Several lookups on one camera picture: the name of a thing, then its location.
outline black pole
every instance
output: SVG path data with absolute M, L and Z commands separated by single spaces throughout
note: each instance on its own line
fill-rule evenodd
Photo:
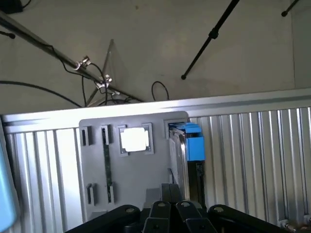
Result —
M 16 37 L 13 33 L 5 33 L 5 32 L 2 32 L 2 31 L 0 31 L 0 35 L 8 36 L 11 39 L 15 39 L 15 37 Z
M 211 42 L 212 39 L 216 39 L 218 37 L 218 31 L 221 28 L 221 26 L 224 24 L 224 22 L 226 21 L 226 19 L 229 17 L 229 15 L 231 14 L 231 12 L 233 11 L 233 9 L 236 7 L 236 5 L 239 3 L 240 0 L 232 0 L 231 3 L 229 4 L 229 6 L 227 7 L 227 9 L 225 10 L 224 14 L 221 16 L 220 20 L 218 21 L 218 23 L 216 24 L 216 26 L 212 29 L 212 31 L 210 31 L 210 33 L 208 34 L 208 38 L 206 40 L 206 42 L 204 43 L 204 45 L 201 47 L 200 51 L 198 52 L 198 54 L 195 56 L 194 60 L 192 61 L 192 63 L 190 64 L 190 66 L 188 67 L 188 69 L 186 70 L 185 74 L 183 74 L 181 76 L 182 80 L 185 80 L 187 75 L 189 74 L 190 70 L 192 69 L 192 67 L 194 66 L 194 64 L 197 62 L 197 60 L 199 59 L 199 57 L 202 55 L 203 51 L 206 49 L 206 47 L 208 46 L 208 44 Z
M 287 8 L 287 10 L 286 10 L 286 11 L 283 11 L 281 15 L 282 15 L 283 17 L 285 17 L 285 16 L 290 12 L 290 10 L 291 10 L 299 1 L 300 1 L 300 0 L 295 0 L 295 1 L 293 1 L 292 4 Z

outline white wall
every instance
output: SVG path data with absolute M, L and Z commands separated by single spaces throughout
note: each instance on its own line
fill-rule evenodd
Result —
M 311 87 L 311 1 L 300 0 L 292 9 L 296 88 Z
M 280 16 L 288 0 L 241 0 L 188 79 L 180 80 L 229 3 L 33 0 L 13 18 L 74 60 L 87 54 L 101 66 L 114 38 L 123 64 L 117 86 L 147 101 L 156 80 L 172 99 L 294 88 L 291 18 Z M 0 37 L 0 71 L 1 80 L 42 85 L 82 103 L 80 78 L 20 38 Z M 93 84 L 86 89 L 90 93 Z M 0 86 L 1 113 L 71 107 L 40 91 Z

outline corrugated metal panel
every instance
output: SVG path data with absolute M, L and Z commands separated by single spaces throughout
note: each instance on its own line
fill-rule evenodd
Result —
M 206 142 L 206 201 L 274 224 L 311 212 L 310 108 L 192 118 Z
M 79 131 L 7 136 L 21 217 L 8 232 L 64 232 L 83 223 Z

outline light blue object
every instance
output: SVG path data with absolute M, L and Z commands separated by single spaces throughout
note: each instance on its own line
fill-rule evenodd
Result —
M 204 161 L 205 146 L 202 129 L 194 123 L 176 123 L 170 124 L 170 127 L 175 127 L 186 133 L 186 153 L 187 161 Z
M 17 194 L 14 189 L 0 121 L 0 232 L 10 228 L 18 215 Z

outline blue connector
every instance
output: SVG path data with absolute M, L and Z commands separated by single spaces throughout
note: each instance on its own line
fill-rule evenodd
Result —
M 170 127 L 182 130 L 186 135 L 186 153 L 188 161 L 204 161 L 205 146 L 202 129 L 194 123 L 170 124 Z

